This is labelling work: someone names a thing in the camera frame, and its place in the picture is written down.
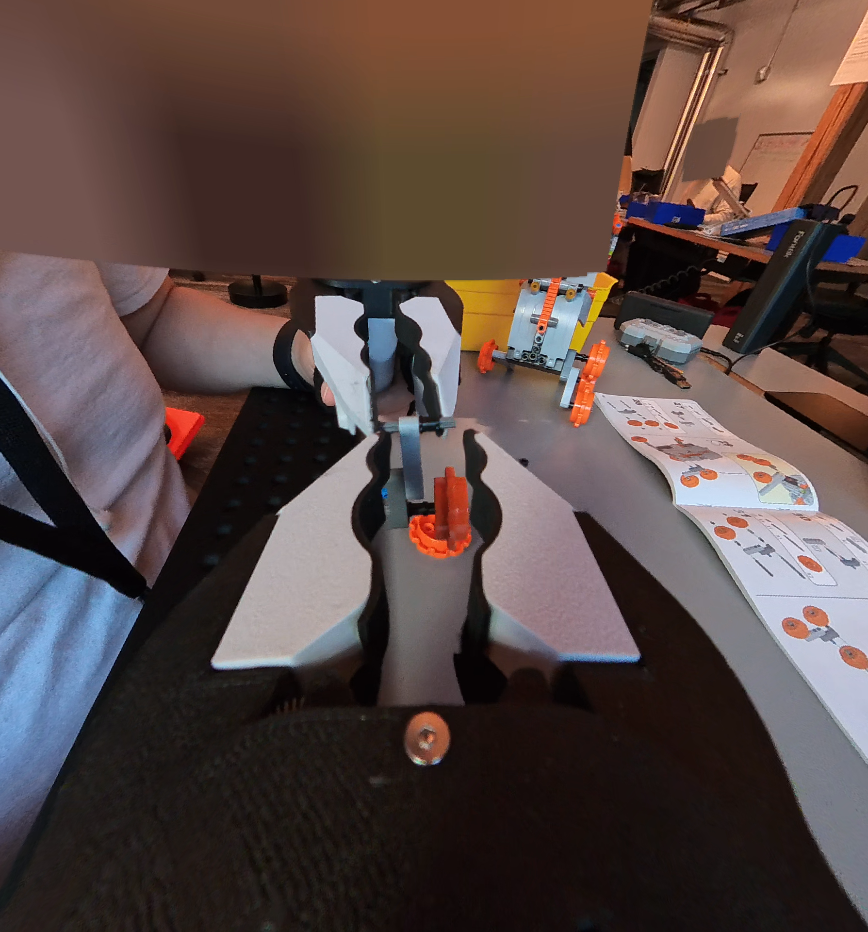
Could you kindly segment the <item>orange plastic block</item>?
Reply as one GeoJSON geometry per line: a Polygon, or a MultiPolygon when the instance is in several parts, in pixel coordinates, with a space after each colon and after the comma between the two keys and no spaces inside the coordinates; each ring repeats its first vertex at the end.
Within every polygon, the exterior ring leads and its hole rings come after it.
{"type": "Polygon", "coordinates": [[[164,418],[164,438],[169,451],[181,460],[206,418],[196,412],[167,407],[164,418]]]}

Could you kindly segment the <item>open instruction booklet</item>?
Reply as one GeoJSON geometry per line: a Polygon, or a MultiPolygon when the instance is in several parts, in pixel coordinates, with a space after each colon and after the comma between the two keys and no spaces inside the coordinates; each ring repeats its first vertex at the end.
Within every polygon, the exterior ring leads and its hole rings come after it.
{"type": "Polygon", "coordinates": [[[597,394],[665,474],[675,506],[868,763],[868,542],[819,512],[808,478],[698,403],[597,394]]]}

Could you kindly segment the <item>black computer monitor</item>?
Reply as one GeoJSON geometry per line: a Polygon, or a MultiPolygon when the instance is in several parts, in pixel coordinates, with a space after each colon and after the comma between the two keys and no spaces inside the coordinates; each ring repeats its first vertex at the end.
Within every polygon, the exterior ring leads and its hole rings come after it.
{"type": "Polygon", "coordinates": [[[795,320],[794,304],[810,286],[813,270],[845,233],[847,227],[842,224],[794,220],[729,327],[723,346],[744,355],[783,339],[795,320]]]}

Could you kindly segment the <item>grey and orange toy robot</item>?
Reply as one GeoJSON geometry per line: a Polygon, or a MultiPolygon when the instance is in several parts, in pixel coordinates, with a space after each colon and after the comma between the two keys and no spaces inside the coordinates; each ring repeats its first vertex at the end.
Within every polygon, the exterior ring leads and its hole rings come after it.
{"type": "Polygon", "coordinates": [[[591,328],[617,279],[605,273],[577,278],[530,279],[522,284],[508,336],[501,351],[494,340],[478,355],[482,374],[496,363],[558,375],[564,388],[559,405],[570,411],[574,427],[587,422],[595,386],[607,363],[605,341],[587,344],[591,328]]]}

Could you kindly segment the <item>grey battery box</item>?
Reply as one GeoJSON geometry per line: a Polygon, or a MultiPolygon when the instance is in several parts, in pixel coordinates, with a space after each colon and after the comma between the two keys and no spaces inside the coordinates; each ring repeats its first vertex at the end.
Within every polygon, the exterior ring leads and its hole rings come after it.
{"type": "Polygon", "coordinates": [[[702,347],[701,338],[653,320],[627,320],[617,329],[622,346],[646,347],[652,356],[675,367],[685,366],[702,347]]]}

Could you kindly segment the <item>yellow plastic bin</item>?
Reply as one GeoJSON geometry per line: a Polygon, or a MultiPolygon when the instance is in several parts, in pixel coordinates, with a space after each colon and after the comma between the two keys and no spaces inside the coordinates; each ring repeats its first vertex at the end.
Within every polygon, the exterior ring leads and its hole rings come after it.
{"type": "MultiPolygon", "coordinates": [[[[569,349],[580,351],[604,302],[618,283],[615,277],[604,272],[586,276],[592,301],[589,310],[579,317],[571,328],[569,349]]],[[[447,281],[447,285],[463,300],[462,350],[480,351],[481,346],[494,339],[500,350],[508,347],[513,312],[521,288],[530,290],[526,279],[447,281]]]]}

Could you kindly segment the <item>grey beam with orange wheels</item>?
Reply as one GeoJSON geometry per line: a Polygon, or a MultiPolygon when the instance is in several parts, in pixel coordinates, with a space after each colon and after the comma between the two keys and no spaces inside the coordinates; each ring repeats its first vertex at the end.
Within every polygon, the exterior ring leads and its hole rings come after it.
{"type": "Polygon", "coordinates": [[[427,502],[422,434],[415,428],[397,435],[402,465],[393,468],[384,488],[388,526],[407,530],[410,541],[424,555],[444,559],[462,554],[472,540],[465,477],[446,467],[434,478],[433,498],[427,502]]]}

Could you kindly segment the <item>wooden work table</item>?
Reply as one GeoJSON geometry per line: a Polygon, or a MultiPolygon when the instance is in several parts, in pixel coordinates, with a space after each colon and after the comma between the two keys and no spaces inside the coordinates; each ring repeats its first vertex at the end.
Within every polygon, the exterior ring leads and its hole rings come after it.
{"type": "MultiPolygon", "coordinates": [[[[640,218],[630,218],[624,222],[623,229],[644,229],[653,231],[661,237],[671,237],[696,244],[698,247],[738,255],[752,262],[767,264],[772,253],[768,250],[751,247],[738,241],[710,237],[696,230],[684,230],[674,227],[656,225],[640,218]]],[[[868,281],[868,262],[852,259],[848,263],[820,262],[816,271],[824,276],[842,276],[846,281],[868,281]]]]}

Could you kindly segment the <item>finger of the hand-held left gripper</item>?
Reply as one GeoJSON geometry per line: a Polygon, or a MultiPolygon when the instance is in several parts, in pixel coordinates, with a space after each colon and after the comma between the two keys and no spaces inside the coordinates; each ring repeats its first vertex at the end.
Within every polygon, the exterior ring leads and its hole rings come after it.
{"type": "Polygon", "coordinates": [[[402,374],[424,421],[452,418],[460,382],[461,335],[436,297],[411,297],[395,312],[402,374]]]}
{"type": "Polygon", "coordinates": [[[311,349],[316,369],[333,393],[338,424],[351,434],[376,433],[365,309],[356,300],[320,296],[314,300],[311,349]]]}

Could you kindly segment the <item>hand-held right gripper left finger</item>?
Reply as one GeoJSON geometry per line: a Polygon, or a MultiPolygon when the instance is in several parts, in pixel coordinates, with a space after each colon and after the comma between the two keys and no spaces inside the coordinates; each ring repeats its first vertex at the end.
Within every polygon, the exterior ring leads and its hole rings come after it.
{"type": "Polygon", "coordinates": [[[375,703],[389,635],[381,559],[389,435],[369,437],[284,506],[211,659],[220,670],[292,667],[305,678],[352,661],[375,703]]]}

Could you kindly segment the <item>grey desk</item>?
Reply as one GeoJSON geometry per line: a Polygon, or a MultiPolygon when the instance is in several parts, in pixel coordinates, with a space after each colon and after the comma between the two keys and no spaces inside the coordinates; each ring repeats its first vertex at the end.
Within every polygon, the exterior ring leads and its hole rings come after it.
{"type": "Polygon", "coordinates": [[[868,930],[868,765],[604,419],[545,377],[464,373],[461,411],[563,495],[642,654],[591,709],[463,711],[395,810],[381,930],[868,930]]]}

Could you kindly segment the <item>black wristband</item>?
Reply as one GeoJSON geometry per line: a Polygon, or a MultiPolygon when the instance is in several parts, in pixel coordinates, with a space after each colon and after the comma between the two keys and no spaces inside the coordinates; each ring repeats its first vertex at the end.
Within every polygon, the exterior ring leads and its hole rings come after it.
{"type": "Polygon", "coordinates": [[[287,320],[277,333],[273,360],[281,382],[290,390],[313,388],[314,364],[310,340],[292,320],[287,320]]]}

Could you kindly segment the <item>wooden post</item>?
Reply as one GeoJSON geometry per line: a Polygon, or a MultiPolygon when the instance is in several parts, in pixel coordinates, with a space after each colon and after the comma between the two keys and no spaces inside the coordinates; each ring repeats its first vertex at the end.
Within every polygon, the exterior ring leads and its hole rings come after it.
{"type": "Polygon", "coordinates": [[[836,87],[832,99],[777,197],[774,211],[813,202],[813,197],[808,191],[820,175],[842,130],[863,100],[867,89],[867,83],[836,87]]]}

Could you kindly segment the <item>black floor stand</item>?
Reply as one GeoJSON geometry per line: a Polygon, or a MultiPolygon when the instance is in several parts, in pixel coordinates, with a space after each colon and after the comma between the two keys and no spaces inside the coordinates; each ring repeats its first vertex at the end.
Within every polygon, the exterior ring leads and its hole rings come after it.
{"type": "Polygon", "coordinates": [[[232,304],[246,309],[277,309],[288,303],[287,286],[260,275],[229,283],[228,295],[232,304]]]}

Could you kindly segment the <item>black case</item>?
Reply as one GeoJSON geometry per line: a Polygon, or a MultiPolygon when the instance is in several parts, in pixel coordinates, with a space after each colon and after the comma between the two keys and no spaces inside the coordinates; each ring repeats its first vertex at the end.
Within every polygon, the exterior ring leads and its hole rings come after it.
{"type": "Polygon", "coordinates": [[[624,297],[614,327],[621,328],[631,320],[651,320],[676,330],[702,338],[711,325],[714,313],[678,302],[631,291],[624,297]]]}

